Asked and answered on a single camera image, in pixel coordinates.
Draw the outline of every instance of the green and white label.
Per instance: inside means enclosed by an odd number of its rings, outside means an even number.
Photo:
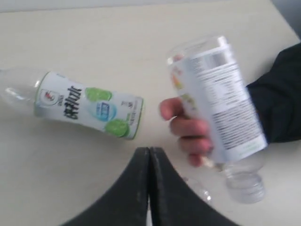
[[[38,117],[78,123],[102,132],[133,139],[143,99],[129,94],[85,87],[57,73],[48,73],[35,101]]]

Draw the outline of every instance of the lime illustration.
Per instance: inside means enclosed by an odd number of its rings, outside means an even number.
[[[122,119],[114,119],[105,125],[104,130],[117,137],[125,137],[129,134],[130,128],[126,121]]]
[[[86,88],[85,94],[87,99],[92,102],[99,100],[110,100],[112,97],[112,93],[110,91],[98,88]]]

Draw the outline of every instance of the clear plastic bottle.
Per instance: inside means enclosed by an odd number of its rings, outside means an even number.
[[[20,113],[67,121],[134,139],[143,99],[71,81],[54,72],[26,67],[0,71],[0,96]]]
[[[207,166],[223,171],[232,198],[264,198],[257,152],[267,146],[257,113],[227,39],[210,36],[184,43],[168,54],[168,69],[185,114],[206,120],[214,150]]]

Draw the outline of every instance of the barcode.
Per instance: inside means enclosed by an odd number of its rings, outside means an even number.
[[[227,63],[227,59],[223,52],[205,55],[202,57],[202,61],[204,70],[211,70]]]

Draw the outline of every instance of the bottle label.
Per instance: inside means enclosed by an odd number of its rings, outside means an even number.
[[[102,132],[133,139],[143,99],[129,94],[85,87],[54,72],[42,80],[35,100],[35,115],[78,123]]]
[[[171,71],[186,114],[211,126],[215,162],[238,161],[267,146],[229,45],[175,62]]]

